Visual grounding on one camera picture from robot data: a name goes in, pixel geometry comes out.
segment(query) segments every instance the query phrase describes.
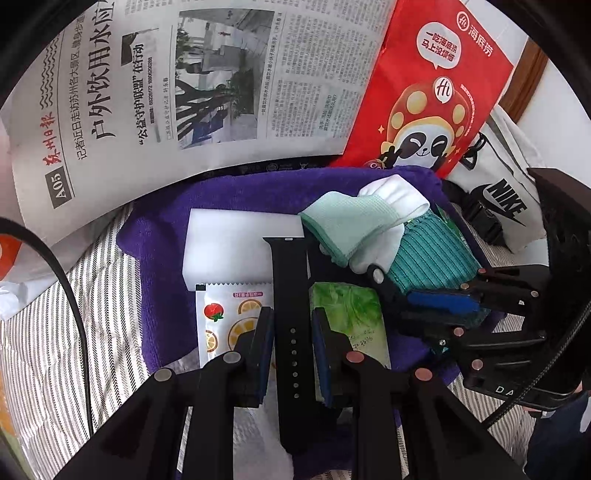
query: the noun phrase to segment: haidilao logo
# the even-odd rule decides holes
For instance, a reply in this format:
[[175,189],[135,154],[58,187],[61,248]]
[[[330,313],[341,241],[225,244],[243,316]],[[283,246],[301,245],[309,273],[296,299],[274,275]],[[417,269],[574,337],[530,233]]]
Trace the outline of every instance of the haidilao logo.
[[452,99],[453,95],[453,83],[447,77],[439,77],[433,83],[433,90],[435,91],[435,97],[441,103],[447,103]]
[[465,32],[470,28],[470,17],[466,12],[459,12],[456,16],[457,27]]

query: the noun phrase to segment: white nike bag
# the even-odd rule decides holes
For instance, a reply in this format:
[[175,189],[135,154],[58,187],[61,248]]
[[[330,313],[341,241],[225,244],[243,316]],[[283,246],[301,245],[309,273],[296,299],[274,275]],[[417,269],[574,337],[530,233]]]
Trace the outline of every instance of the white nike bag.
[[507,247],[517,253],[545,238],[540,199],[529,167],[544,167],[540,154],[509,115],[496,105],[480,133],[485,145],[471,161],[464,158],[447,180],[478,199],[503,229]]

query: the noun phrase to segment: nike logo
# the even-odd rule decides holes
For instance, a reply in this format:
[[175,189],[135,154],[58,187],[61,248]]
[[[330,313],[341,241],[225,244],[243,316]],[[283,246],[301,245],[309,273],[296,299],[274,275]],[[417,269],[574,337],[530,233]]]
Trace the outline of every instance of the nike logo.
[[[484,196],[485,189],[498,205],[495,205]],[[502,179],[494,185],[490,183],[488,185],[480,185],[472,190],[472,194],[491,212],[525,226],[515,218],[515,215],[527,210],[527,206],[505,179]]]

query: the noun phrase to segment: white wall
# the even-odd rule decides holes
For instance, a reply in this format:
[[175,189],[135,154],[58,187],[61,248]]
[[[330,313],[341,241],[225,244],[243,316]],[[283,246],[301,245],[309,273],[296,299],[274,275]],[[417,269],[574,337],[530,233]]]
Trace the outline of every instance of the white wall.
[[548,167],[591,186],[591,120],[552,62],[518,125]]
[[468,10],[486,32],[501,48],[509,61],[515,66],[527,42],[527,35],[503,12],[486,0],[462,0]]

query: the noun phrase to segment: purple towel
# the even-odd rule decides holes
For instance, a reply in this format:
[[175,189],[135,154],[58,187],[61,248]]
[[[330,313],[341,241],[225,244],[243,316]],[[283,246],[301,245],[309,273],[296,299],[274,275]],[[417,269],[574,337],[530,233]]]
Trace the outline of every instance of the purple towel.
[[[117,244],[139,262],[142,287],[142,354],[154,372],[197,346],[195,296],[187,291],[182,269],[191,208],[250,210],[297,214],[326,192],[356,196],[368,183],[399,174],[431,203],[442,207],[458,224],[477,260],[488,262],[441,190],[441,181],[427,168],[312,168],[241,177],[182,182],[146,195],[117,236]],[[392,367],[407,369],[420,361],[428,347],[419,339],[390,336]],[[457,370],[447,371],[447,382]]]

